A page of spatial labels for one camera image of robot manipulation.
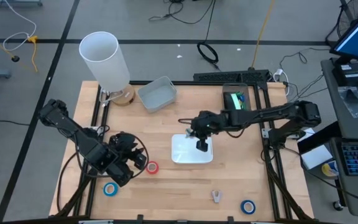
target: wire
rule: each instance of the wire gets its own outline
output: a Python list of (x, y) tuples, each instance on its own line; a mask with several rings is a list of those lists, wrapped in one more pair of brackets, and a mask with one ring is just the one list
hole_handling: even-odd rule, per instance
[[(207, 8), (206, 11), (204, 12), (203, 16), (201, 16), (201, 18), (200, 18), (199, 20), (197, 20), (196, 22), (186, 22), (186, 21), (183, 21), (183, 20), (181, 20), (181, 19), (178, 19), (178, 18), (176, 18), (175, 16), (173, 16), (173, 15), (175, 15), (176, 13), (172, 14), (171, 17), (174, 18), (174, 19), (176, 19), (176, 20), (179, 21), (179, 22), (184, 23), (184, 24), (196, 24), (196, 23), (198, 23), (199, 21), (201, 21), (201, 20), (204, 18), (204, 16), (207, 14), (207, 12), (209, 11), (209, 9), (211, 8), (212, 2), (215, 2), (215, 1), (216, 1), (216, 0), (211, 0), (211, 3), (209, 4), (208, 8)], [(169, 7), (168, 7), (168, 14), (170, 14), (171, 6), (172, 6), (173, 4), (174, 4), (174, 2), (172, 2), (171, 5), (169, 5)]]
[[(209, 6), (208, 6), (208, 8), (206, 9), (206, 11), (204, 12), (203, 16), (201, 16), (201, 18), (198, 19), (198, 20), (195, 21), (195, 22), (183, 21), (183, 20), (178, 19), (177, 17), (174, 16), (175, 14), (178, 14), (179, 12), (182, 11), (182, 9), (183, 9), (183, 7), (184, 7), (183, 1), (184, 1), (184, 0), (169, 0), (169, 1), (164, 1), (164, 0), (163, 0), (164, 3), (168, 3), (168, 2), (171, 3), (171, 4), (169, 5), (169, 7), (168, 7), (168, 14), (166, 14), (166, 15), (164, 15), (164, 16), (152, 16), (152, 17), (149, 18), (149, 21), (150, 21), (150, 22), (153, 22), (153, 21), (161, 21), (161, 20), (168, 19), (169, 17), (172, 17), (172, 18), (174, 18), (175, 20), (177, 20), (177, 21), (179, 21), (179, 22), (182, 22), (182, 23), (184, 23), (184, 24), (196, 24), (196, 23), (198, 23), (199, 21), (203, 20), (203, 18), (205, 17), (205, 15), (208, 13), (209, 9), (211, 8), (213, 1), (215, 1), (215, 0), (211, 0), (211, 4), (209, 4)], [(180, 5), (180, 8), (179, 8), (179, 10), (177, 10), (177, 11), (171, 12), (171, 8), (172, 8), (172, 6), (175, 5), (175, 4), (179, 4), (179, 5)]]
[[(4, 0), (4, 1), (5, 1), (5, 3), (7, 4), (7, 6), (12, 10), (12, 12), (13, 12), (14, 14), (18, 15), (19, 17), (21, 17), (22, 19), (24, 19), (24, 20), (26, 20), (26, 21), (29, 21), (30, 23), (32, 23), (32, 24), (34, 25), (34, 30), (33, 30), (33, 32), (31, 33), (31, 35), (28, 34), (28, 33), (26, 33), (26, 32), (18, 32), (18, 33), (15, 33), (15, 34), (13, 34), (13, 35), (10, 35), (8, 38), (6, 38), (6, 39), (4, 40), (4, 42), (2, 43), (2, 46), (4, 47), (4, 49), (7, 50), (7, 51), (13, 51), (13, 50), (16, 50), (16, 49), (18, 49), (19, 47), (21, 47), (21, 46), (26, 42), (26, 40), (27, 40), (28, 38), (30, 38), (30, 37), (32, 37), (32, 36), (34, 35), (35, 31), (37, 30), (37, 25), (36, 25), (33, 21), (31, 21), (30, 19), (28, 19), (28, 18), (26, 18), (26, 17), (20, 15), (19, 13), (17, 13), (17, 12), (13, 9), (13, 7), (8, 3), (7, 0)], [(24, 35), (27, 36), (27, 38), (26, 38), (25, 40), (23, 40), (23, 42), (22, 42), (21, 44), (19, 44), (18, 46), (14, 47), (13, 49), (7, 49), (7, 48), (5, 47), (6, 42), (7, 42), (10, 38), (12, 38), (12, 37), (14, 37), (14, 36), (16, 36), (16, 35), (19, 35), (19, 34), (24, 34)]]
[(267, 23), (267, 21), (269, 20), (270, 13), (272, 12), (273, 5), (274, 5), (274, 1), (275, 1), (275, 0), (272, 0), (272, 2), (270, 3), (270, 6), (268, 7), (268, 11), (267, 11), (267, 14), (266, 14), (266, 18), (265, 18), (265, 20), (264, 20), (264, 24), (262, 25), (262, 28), (261, 28), (261, 30), (260, 30), (260, 32), (259, 32), (258, 41), (256, 42), (256, 48), (255, 48), (255, 53), (254, 53), (254, 59), (252, 60), (251, 68), (254, 67), (254, 64), (255, 64), (255, 61), (256, 61), (256, 56), (257, 56), (257, 54), (258, 54), (259, 42), (260, 42), (260, 39), (262, 38), (262, 34), (264, 33), (266, 23)]
[(326, 87), (326, 88), (323, 88), (323, 89), (321, 89), (321, 90), (317, 90), (317, 91), (314, 91), (314, 92), (312, 92), (312, 93), (310, 93), (310, 94), (307, 94), (306, 96), (301, 96), (301, 97), (299, 97), (299, 98), (306, 98), (306, 97), (308, 97), (308, 96), (311, 96), (311, 95), (313, 95), (313, 94), (315, 94), (315, 93), (319, 93), (319, 92), (321, 92), (321, 91), (324, 91), (324, 90), (327, 90), (328, 88)]
[(280, 61), (280, 63), (279, 63), (280, 68), (281, 68), (282, 70), (284, 70), (284, 68), (283, 68), (283, 62), (284, 62), (284, 60), (285, 60), (286, 58), (288, 58), (288, 57), (293, 57), (293, 56), (296, 56), (296, 55), (299, 56), (299, 60), (300, 60), (303, 64), (307, 64), (307, 63), (308, 63), (308, 59), (307, 59), (307, 58), (303, 55), (303, 53), (302, 53), (302, 52), (304, 52), (304, 51), (306, 51), (306, 50), (324, 51), (324, 50), (329, 50), (329, 49), (316, 49), (316, 48), (313, 48), (313, 47), (308, 47), (307, 49), (302, 49), (302, 50), (298, 51), (298, 52), (295, 53), (295, 54), (285, 55), (285, 56), (281, 59), (281, 61)]
[(179, 123), (182, 123), (182, 124), (191, 124), (191, 122), (186, 122), (186, 121), (191, 121), (193, 119), (191, 118), (182, 118), (182, 119), (178, 119), (178, 122)]
[(8, 120), (0, 120), (0, 122), (12, 123), (12, 124), (17, 124), (17, 125), (21, 125), (21, 126), (30, 126), (30, 124), (24, 124), (24, 123), (19, 123), (19, 122), (15, 122), (15, 121), (8, 121)]
[(77, 154), (77, 152), (74, 152), (74, 154), (71, 155), (70, 158), (68, 158), (68, 160), (66, 161), (65, 165), (62, 168), (62, 171), (60, 171), (59, 180), (58, 180), (58, 184), (57, 184), (57, 196), (56, 196), (56, 207), (57, 207), (58, 212), (61, 211), (61, 209), (60, 209), (60, 188), (62, 187), (63, 173), (65, 172), (68, 163), (75, 157), (76, 154)]
[[(296, 152), (295, 150), (289, 149), (289, 148), (287, 148), (287, 147), (284, 147), (284, 149), (286, 149), (286, 150), (288, 150), (288, 151), (291, 151), (291, 152), (297, 154), (297, 155), (300, 157), (301, 162), (303, 163), (303, 158), (300, 156), (299, 152)], [(335, 189), (340, 190), (342, 193), (345, 193), (345, 194), (347, 194), (347, 195), (350, 195), (350, 196), (352, 196), (352, 197), (358, 199), (358, 196), (357, 196), (357, 195), (352, 194), (352, 193), (350, 193), (350, 192), (348, 192), (348, 191), (346, 191), (346, 190), (344, 190), (344, 189), (342, 189), (342, 188), (340, 188), (340, 187), (337, 187), (337, 186), (335, 186), (335, 185), (333, 185), (333, 184), (330, 184), (328, 181), (326, 181), (326, 180), (322, 179), (321, 177), (319, 177), (319, 176), (313, 174), (313, 173), (310, 172), (309, 170), (304, 169), (303, 167), (302, 167), (302, 169), (303, 169), (304, 171), (306, 171), (308, 174), (312, 175), (313, 177), (316, 177), (317, 179), (319, 179), (319, 180), (323, 181), (324, 183), (326, 183), (326, 184), (328, 184), (328, 185), (334, 187)]]
[(320, 79), (322, 79), (322, 77), (323, 77), (323, 75), (320, 75), (315, 80), (313, 80), (312, 82), (307, 84), (303, 89), (301, 89), (300, 94), (294, 96), (290, 101), (294, 100), (296, 97), (298, 97), (298, 98), (295, 100), (298, 100), (299, 98), (301, 98), (303, 96), (303, 94), (305, 94), (314, 84), (316, 84), (318, 81), (320, 81)]
[[(218, 53), (216, 53), (216, 51), (210, 45), (208, 45), (206, 43), (206, 41), (208, 39), (208, 35), (209, 35), (209, 28), (211, 27), (212, 15), (214, 14), (216, 0), (211, 0), (211, 4), (212, 3), (213, 3), (213, 5), (212, 5), (212, 10), (211, 10), (211, 16), (209, 17), (208, 29), (206, 31), (205, 40), (197, 44), (197, 50), (198, 50), (198, 53), (200, 53), (200, 55), (202, 56), (202, 58), (204, 60), (206, 60), (208, 63), (210, 63), (216, 70), (219, 70), (221, 72), (221, 69), (217, 65), (217, 63), (219, 62)], [(205, 46), (214, 55), (215, 59), (211, 59), (208, 56), (206, 56), (204, 54), (204, 52), (201, 50), (201, 46)]]
[[(4, 42), (2, 43), (2, 47), (4, 48), (4, 50), (6, 50), (6, 51), (9, 52), (9, 51), (13, 51), (13, 50), (18, 49), (18, 48), (21, 47), (27, 40), (28, 40), (29, 42), (33, 42), (33, 43), (34, 43), (34, 52), (33, 52), (32, 57), (31, 57), (31, 62), (32, 62), (32, 65), (34, 66), (35, 72), (38, 72), (38, 68), (37, 68), (37, 66), (35, 65), (35, 62), (34, 62), (35, 53), (37, 52), (37, 44), (36, 44), (37, 36), (34, 35), (34, 34), (35, 34), (35, 31), (37, 30), (37, 25), (36, 25), (33, 21), (31, 21), (30, 19), (28, 19), (28, 18), (26, 18), (26, 17), (20, 15), (19, 13), (17, 13), (17, 12), (13, 9), (13, 7), (8, 3), (7, 0), (4, 0), (4, 1), (5, 1), (5, 3), (7, 4), (7, 6), (12, 10), (12, 12), (13, 12), (14, 14), (16, 14), (16, 15), (18, 15), (19, 17), (21, 17), (22, 19), (24, 19), (24, 20), (26, 20), (26, 21), (32, 23), (32, 24), (34, 25), (34, 30), (32, 31), (31, 35), (28, 34), (28, 33), (26, 33), (26, 32), (18, 32), (18, 33), (15, 33), (15, 34), (10, 35), (9, 37), (7, 37), (7, 38), (4, 40)], [(23, 42), (22, 42), (21, 44), (19, 44), (18, 46), (14, 47), (14, 48), (12, 48), (12, 49), (7, 49), (7, 48), (6, 48), (6, 42), (7, 42), (9, 39), (13, 38), (14, 36), (21, 35), (21, 34), (26, 35), (27, 38), (24, 39)]]
[(145, 151), (146, 156), (147, 156), (147, 158), (146, 158), (146, 166), (144, 166), (143, 169), (141, 169), (136, 175), (133, 175), (133, 176), (131, 177), (131, 179), (133, 179), (133, 178), (139, 176), (141, 173), (143, 173), (143, 171), (144, 171), (144, 170), (146, 169), (146, 167), (147, 167), (147, 164), (149, 164), (149, 152), (147, 152), (146, 146), (144, 146), (143, 142), (142, 142), (137, 136), (135, 136), (134, 134), (130, 134), (130, 133), (124, 133), (124, 134), (129, 134), (129, 135), (131, 135), (132, 137), (136, 138), (136, 139), (140, 142), (140, 144), (142, 145), (143, 150)]
[[(284, 75), (285, 79), (287, 80), (287, 83), (290, 82), (290, 80), (288, 79), (288, 75), (282, 70), (282, 69), (278, 69), (272, 76), (274, 82), (279, 82), (280, 81), (280, 77), (281, 75)], [(288, 94), (290, 94), (290, 88), (287, 87), (287, 92), (285, 93), (285, 96), (288, 96)]]

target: wooden table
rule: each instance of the wooden table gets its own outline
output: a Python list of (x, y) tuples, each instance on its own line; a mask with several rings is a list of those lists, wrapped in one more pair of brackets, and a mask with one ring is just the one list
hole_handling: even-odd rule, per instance
[[(146, 145), (150, 160), (160, 166), (158, 174), (144, 172), (119, 189), (115, 197), (103, 194), (105, 183), (110, 178), (98, 179), (94, 193), (91, 218), (135, 220), (143, 214), (145, 220), (227, 220), (273, 221), (272, 203), (264, 162), (260, 158), (262, 141), (259, 125), (247, 128), (239, 139), (230, 138), (226, 133), (213, 136), (214, 159), (209, 164), (179, 165), (171, 160), (171, 137), (182, 134), (188, 126), (177, 122), (179, 118), (194, 118), (200, 110), (218, 113), (222, 108), (221, 86), (176, 86), (175, 103), (149, 114), (140, 99), (125, 107), (110, 105), (107, 124), (112, 134), (125, 131), (138, 136)], [(93, 113), (94, 100), (98, 89), (97, 82), (83, 82), (77, 102), (74, 120), (82, 126), (89, 126)], [(269, 83), (268, 93), (272, 106), (287, 102), (284, 86)], [(251, 107), (256, 110), (254, 91), (250, 87)], [(101, 121), (103, 110), (99, 110)], [(277, 121), (277, 127), (285, 123)], [(297, 150), (294, 141), (287, 141), (287, 147)], [(68, 141), (62, 166), (74, 153), (74, 143)], [(282, 163), (287, 188), (294, 199), (309, 216), (313, 216), (308, 189), (299, 157), (282, 151)], [(78, 186), (80, 169), (72, 160), (62, 179), (61, 206), (73, 195)], [(221, 190), (223, 197), (214, 203), (211, 191)], [(81, 213), (85, 210), (88, 191), (85, 190)], [(282, 196), (277, 189), (278, 201)], [(240, 210), (243, 200), (253, 200), (256, 212), (245, 215)], [(284, 217), (283, 205), (280, 214)], [(56, 214), (56, 193), (50, 214)]]

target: concrete floor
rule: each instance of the concrete floor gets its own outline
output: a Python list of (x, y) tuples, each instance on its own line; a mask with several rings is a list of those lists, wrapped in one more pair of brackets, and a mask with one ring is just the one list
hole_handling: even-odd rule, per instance
[[(12, 72), (12, 78), (0, 79), (0, 119), (30, 123), (74, 2), (76, 1), (45, 0), (43, 7), (14, 6), (18, 13), (37, 24), (36, 34), (40, 39), (49, 40), (37, 45), (36, 63), (39, 73), (12, 63), (0, 49), (0, 68), (7, 68)], [(105, 30), (112, 32), (120, 40), (133, 40), (121, 45), (132, 80), (153, 80), (164, 75), (172, 80), (192, 80), (194, 73), (214, 72), (214, 68), (200, 57), (196, 45), (186, 44), (189, 40), (204, 39), (208, 16), (195, 25), (182, 24), (173, 19), (149, 22), (148, 18), (151, 16), (166, 14), (168, 4), (160, 0), (79, 2), (68, 38), (82, 39), (90, 32)], [(217, 1), (209, 39), (256, 40), (269, 4), (269, 0)], [(184, 5), (178, 17), (193, 21), (204, 12), (209, 1), (187, 0)], [(338, 7), (339, 1), (335, 0), (277, 1), (262, 38), (271, 40), (271, 43), (276, 45), (260, 46), (255, 68), (266, 68), (274, 72), (284, 55), (294, 54), (308, 47), (327, 49), (325, 46), (307, 44), (324, 40), (336, 21)], [(31, 32), (32, 25), (6, 7), (0, 8), (0, 39), (20, 31)], [(137, 41), (150, 39), (178, 40), (180, 46), (177, 43), (148, 44)], [(294, 42), (291, 44), (276, 40)], [(30, 68), (32, 47), (32, 44), (24, 44), (14, 51), (21, 57), (21, 62)], [(246, 70), (251, 64), (255, 49), (253, 44), (228, 43), (216, 44), (213, 47), (219, 54), (222, 71)], [(332, 56), (328, 51), (312, 50), (306, 50), (304, 55), (308, 59), (307, 64), (302, 64), (297, 57), (287, 58), (283, 62), (290, 82), (300, 88), (319, 76), (320, 61)], [(78, 54), (78, 44), (65, 44), (47, 100), (63, 100), (70, 114), (73, 114), (83, 80), (94, 78)], [(325, 81), (322, 79), (310, 92), (325, 87)], [(336, 120), (327, 94), (323, 91), (306, 98), (317, 103), (320, 108), (323, 122), (316, 130)], [(0, 123), (0, 203), (26, 132), (25, 126)], [(37, 125), (4, 221), (47, 217), (66, 142), (55, 130)], [(335, 189), (314, 177), (307, 175), (306, 179), (316, 218), (326, 222), (358, 223), (358, 217), (350, 215), (346, 209), (342, 212), (333, 210), (331, 202), (337, 200)]]

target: white bin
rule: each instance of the white bin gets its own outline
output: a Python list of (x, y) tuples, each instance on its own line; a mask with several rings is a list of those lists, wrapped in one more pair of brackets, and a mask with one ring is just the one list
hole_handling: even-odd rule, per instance
[(147, 111), (153, 113), (173, 103), (177, 89), (168, 77), (161, 77), (140, 88), (137, 94)]

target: desk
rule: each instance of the desk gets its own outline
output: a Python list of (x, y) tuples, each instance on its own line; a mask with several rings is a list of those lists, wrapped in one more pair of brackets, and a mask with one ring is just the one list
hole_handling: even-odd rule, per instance
[[(339, 159), (339, 152), (336, 147), (336, 144), (340, 142), (340, 139), (358, 140), (358, 118), (352, 117), (343, 103), (343, 100), (339, 96), (337, 91), (338, 85), (332, 73), (334, 68), (332, 61), (323, 60), (321, 62), (321, 67), (327, 82), (331, 101), (333, 102), (337, 121), (317, 132), (312, 137), (299, 142), (298, 146), (300, 148), (300, 152), (304, 153), (328, 142), (331, 152), (337, 160), (339, 173), (343, 174), (339, 175), (339, 182), (337, 182), (337, 184), (340, 184), (340, 186), (338, 187), (342, 187), (344, 190), (358, 195), (358, 176), (347, 176), (344, 174), (342, 162)], [(342, 205), (348, 206), (351, 214), (358, 215), (358, 199), (347, 196), (346, 194), (342, 195), (342, 193), (339, 192), (338, 194), (340, 200), (342, 201)]]
[[(272, 106), (287, 102), (284, 86), (269, 83)], [(243, 137), (230, 138), (221, 133), (213, 136), (214, 159), (204, 165), (178, 165), (171, 160), (171, 137), (184, 133), (187, 125), (177, 122), (179, 118), (194, 118), (200, 110), (218, 113), (222, 107), (221, 86), (176, 86), (178, 90), (175, 103), (156, 113), (146, 112), (139, 98), (125, 107), (110, 105), (107, 125), (111, 130), (105, 141), (119, 131), (138, 136), (146, 145), (150, 160), (160, 166), (158, 174), (143, 173), (119, 189), (115, 197), (103, 194), (103, 187), (111, 179), (98, 179), (94, 192), (91, 218), (135, 220), (143, 214), (145, 220), (227, 220), (235, 221), (273, 221), (272, 203), (265, 164), (260, 159), (262, 141), (259, 125), (247, 128)], [(97, 82), (83, 82), (73, 119), (82, 126), (89, 126), (93, 105), (98, 89)], [(256, 109), (254, 94), (250, 88), (251, 107)], [(277, 121), (280, 126), (285, 121)], [(296, 148), (296, 143), (288, 141), (287, 147)], [(62, 165), (74, 153), (74, 144), (68, 141)], [(282, 152), (283, 170), (287, 189), (309, 216), (313, 216), (310, 198), (299, 157)], [(72, 160), (62, 179), (61, 206), (73, 195), (78, 186), (80, 169)], [(220, 203), (214, 203), (211, 191), (221, 190)], [(83, 194), (80, 214), (85, 210), (88, 191)], [(240, 203), (253, 200), (256, 212), (245, 215)], [(50, 214), (56, 214), (56, 193)], [(284, 214), (280, 203), (280, 213)]]

